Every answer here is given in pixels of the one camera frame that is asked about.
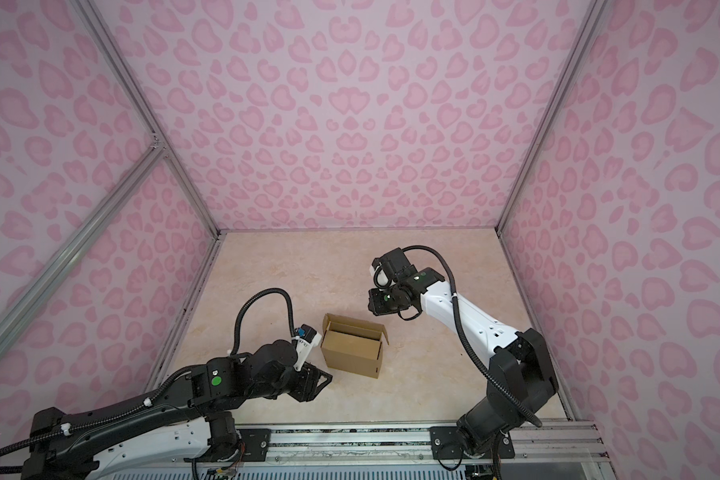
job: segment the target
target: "marble patterned surface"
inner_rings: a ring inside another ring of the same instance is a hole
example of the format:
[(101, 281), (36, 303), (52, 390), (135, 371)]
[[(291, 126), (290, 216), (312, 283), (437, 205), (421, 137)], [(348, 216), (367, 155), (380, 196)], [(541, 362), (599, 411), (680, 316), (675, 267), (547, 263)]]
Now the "marble patterned surface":
[[(486, 385), (456, 335), (427, 315), (403, 322), (368, 312), (373, 287), (368, 265), (397, 246), (413, 244), (438, 250), (459, 293), (481, 309), (519, 330), (530, 327), (492, 229), (240, 232), (226, 236), (174, 368), (224, 356), (240, 306), (254, 293), (277, 286), (292, 298), (295, 324), (320, 329), (327, 312), (381, 322), (390, 345), (384, 344), (378, 379), (329, 370), (333, 383), (313, 402), (299, 405), (288, 395), (251, 400), (235, 411), (238, 423), (455, 420), (485, 396)], [(442, 271), (425, 252), (408, 258), (419, 269)], [(246, 314), (240, 351), (285, 338), (287, 325), (283, 298), (261, 298)], [(308, 361), (326, 369), (319, 350)], [(539, 417), (565, 417), (557, 397)]]

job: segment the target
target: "black mounting plate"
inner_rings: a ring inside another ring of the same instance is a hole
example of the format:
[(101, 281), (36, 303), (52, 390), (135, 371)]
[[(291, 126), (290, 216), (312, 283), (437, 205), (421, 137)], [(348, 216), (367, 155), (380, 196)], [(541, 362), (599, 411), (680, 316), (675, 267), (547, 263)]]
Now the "black mounting plate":
[(264, 462), (269, 450), (269, 436), (272, 431), (268, 428), (243, 428), (240, 430), (240, 440), (246, 444), (246, 453), (242, 456), (244, 462)]
[[(430, 446), (432, 447), (432, 458), (435, 460), (459, 460), (465, 457), (461, 452), (461, 434), (457, 427), (430, 427)], [(512, 437), (507, 434), (509, 443), (502, 442), (499, 445), (499, 456), (502, 458), (514, 458), (514, 447)], [(480, 458), (490, 460), (490, 452)]]

